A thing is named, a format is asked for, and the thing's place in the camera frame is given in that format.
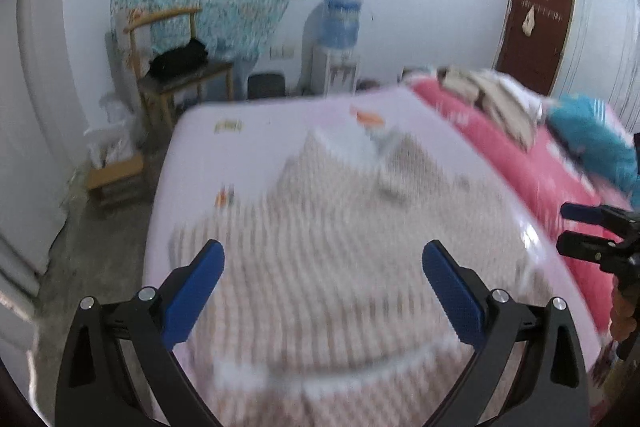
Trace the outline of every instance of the beige striped garment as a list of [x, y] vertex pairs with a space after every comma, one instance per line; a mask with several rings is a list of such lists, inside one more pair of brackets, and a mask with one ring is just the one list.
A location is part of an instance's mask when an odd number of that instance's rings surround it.
[[489, 288], [542, 305], [551, 297], [497, 191], [451, 180], [409, 136], [383, 167], [365, 172], [310, 134], [259, 202], [217, 208], [176, 237], [174, 267], [207, 239], [225, 248], [225, 271], [188, 347], [205, 375], [196, 388], [227, 426], [421, 426], [460, 375], [465, 346], [315, 397], [225, 391], [214, 383], [214, 359], [279, 376], [348, 374], [448, 338], [449, 321], [422, 273], [432, 239]]

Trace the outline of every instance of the metal screw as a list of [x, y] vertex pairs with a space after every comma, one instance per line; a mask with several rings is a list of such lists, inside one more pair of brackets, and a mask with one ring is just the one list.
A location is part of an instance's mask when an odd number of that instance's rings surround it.
[[138, 299], [140, 299], [141, 301], [150, 301], [155, 296], [156, 296], [156, 289], [151, 288], [151, 286], [146, 286], [145, 288], [142, 288], [142, 290], [138, 292]]
[[509, 294], [504, 290], [494, 290], [491, 293], [491, 296], [494, 298], [494, 301], [498, 301], [502, 304], [509, 300]]
[[566, 309], [566, 302], [564, 299], [560, 298], [560, 297], [555, 297], [554, 298], [554, 308], [556, 310], [565, 310]]
[[85, 297], [80, 301], [80, 309], [90, 310], [94, 307], [95, 301], [93, 297]]

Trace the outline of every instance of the chair seat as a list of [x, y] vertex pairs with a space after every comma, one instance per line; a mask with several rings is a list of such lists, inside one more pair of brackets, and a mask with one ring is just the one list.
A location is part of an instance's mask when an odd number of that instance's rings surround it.
[[204, 66], [199, 67], [197, 70], [180, 74], [179, 76], [174, 76], [167, 80], [159, 80], [150, 74], [146, 74], [138, 81], [138, 87], [141, 91], [146, 93], [156, 95], [165, 94], [184, 89], [193, 84], [202, 82], [203, 80], [208, 80], [212, 76], [229, 71], [232, 68], [232, 62], [210, 60], [207, 64], [204, 64]]

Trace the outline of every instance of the gray floor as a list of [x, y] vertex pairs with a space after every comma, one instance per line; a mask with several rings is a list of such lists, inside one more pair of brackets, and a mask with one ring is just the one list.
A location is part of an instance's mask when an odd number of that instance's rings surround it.
[[[150, 163], [152, 185], [158, 179], [160, 156]], [[103, 212], [86, 204], [84, 198], [80, 195], [70, 205], [67, 224], [51, 249], [49, 269], [41, 280], [36, 302], [40, 327], [35, 357], [36, 399], [51, 422], [62, 351], [78, 303], [87, 295], [104, 304], [128, 300], [142, 283], [150, 201]], [[132, 349], [124, 349], [129, 360]], [[132, 378], [145, 410], [149, 410], [145, 380], [135, 364]]]

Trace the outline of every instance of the pink bed sheet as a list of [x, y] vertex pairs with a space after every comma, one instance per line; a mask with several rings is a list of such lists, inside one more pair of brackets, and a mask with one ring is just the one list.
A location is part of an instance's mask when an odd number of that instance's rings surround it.
[[[500, 172], [539, 220], [553, 243], [564, 230], [617, 238], [601, 227], [574, 223], [560, 217], [560, 206], [565, 202], [617, 206], [628, 206], [628, 203], [621, 194], [603, 186], [602, 182], [597, 184], [598, 188], [594, 187], [590, 179], [566, 156], [545, 126], [539, 127], [532, 149], [525, 152], [480, 110], [443, 90], [434, 78], [415, 80], [412, 89], [455, 126]], [[604, 333], [609, 326], [612, 277], [601, 272], [594, 264], [562, 259], [587, 302], [596, 328]]]

